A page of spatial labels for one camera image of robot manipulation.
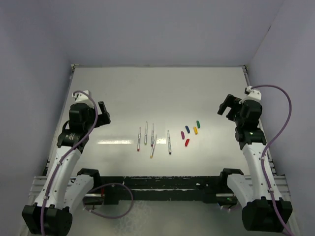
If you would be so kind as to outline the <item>red marker pen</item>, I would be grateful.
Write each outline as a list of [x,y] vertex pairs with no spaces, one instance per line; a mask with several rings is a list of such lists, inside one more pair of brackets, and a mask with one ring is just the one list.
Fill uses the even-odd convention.
[[138,131],[137,151],[140,151],[140,147],[141,147],[141,127],[139,128],[139,131]]

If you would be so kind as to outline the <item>green marker pen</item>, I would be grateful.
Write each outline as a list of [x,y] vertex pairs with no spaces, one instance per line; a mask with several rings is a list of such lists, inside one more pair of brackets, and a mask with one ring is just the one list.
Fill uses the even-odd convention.
[[146,121],[145,132],[144,132],[144,145],[147,145],[147,139],[148,139],[148,122]]

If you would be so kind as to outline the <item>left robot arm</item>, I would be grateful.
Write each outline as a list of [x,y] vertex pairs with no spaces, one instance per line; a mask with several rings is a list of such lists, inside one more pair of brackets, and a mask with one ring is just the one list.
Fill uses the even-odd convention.
[[33,235],[65,236],[69,233],[73,213],[89,191],[101,188],[98,170],[81,169],[73,184],[70,177],[89,140],[91,127],[110,124],[110,115],[102,101],[101,113],[87,101],[75,102],[69,110],[69,120],[58,136],[57,152],[47,180],[32,205],[24,206],[22,217]]

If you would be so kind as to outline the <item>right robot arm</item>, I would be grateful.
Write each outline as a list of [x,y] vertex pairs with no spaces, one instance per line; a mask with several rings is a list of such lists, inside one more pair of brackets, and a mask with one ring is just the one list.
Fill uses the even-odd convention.
[[267,152],[267,142],[258,127],[262,114],[261,95],[250,93],[240,99],[231,94],[220,104],[218,114],[226,108],[228,120],[235,122],[235,138],[239,143],[251,175],[249,184],[238,170],[224,169],[219,180],[223,192],[233,192],[242,206],[242,222],[248,231],[281,233],[292,212],[292,204],[283,199],[275,182]]

